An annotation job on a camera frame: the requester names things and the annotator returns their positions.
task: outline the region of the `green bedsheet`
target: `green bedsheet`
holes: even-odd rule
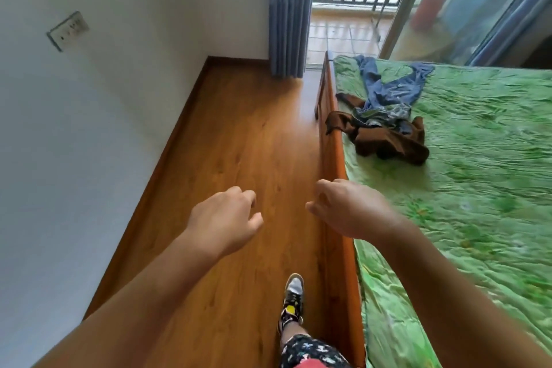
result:
[[[334,63],[337,91],[366,98],[355,60]],[[411,71],[377,66],[384,82]],[[347,176],[380,190],[552,353],[552,72],[437,65],[417,115],[424,166],[357,156],[343,134]],[[370,244],[355,247],[367,363],[439,366],[396,274]]]

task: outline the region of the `wooden bed frame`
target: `wooden bed frame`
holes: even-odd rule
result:
[[[321,176],[323,179],[347,179],[341,132],[326,135],[328,113],[337,110],[334,57],[326,52],[320,87],[315,105],[315,118],[319,121]],[[364,330],[361,315],[357,264],[353,239],[343,237],[327,225],[326,238],[327,308],[330,325],[328,341],[334,344],[355,367],[365,366]]]

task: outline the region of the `bed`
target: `bed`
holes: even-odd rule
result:
[[[407,63],[377,65],[383,81],[410,72]],[[322,177],[382,191],[552,353],[552,72],[436,65],[412,110],[424,117],[430,149],[421,167],[357,156],[344,134],[326,135],[328,113],[348,110],[337,102],[338,91],[366,97],[355,60],[329,51],[315,106]],[[349,361],[439,366],[400,281],[377,250],[325,230],[335,236],[328,244],[343,262],[337,270],[347,293],[340,303],[347,325],[336,344]]]

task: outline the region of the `blue curtain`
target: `blue curtain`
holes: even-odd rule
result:
[[[313,0],[270,0],[269,58],[272,75],[302,78]]]
[[[470,66],[491,66],[552,0],[514,0],[487,38],[468,60]]]

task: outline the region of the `left hand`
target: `left hand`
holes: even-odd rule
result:
[[[184,233],[197,247],[219,260],[240,250],[263,225],[260,212],[249,218],[255,203],[255,192],[242,192],[232,186],[197,204]]]

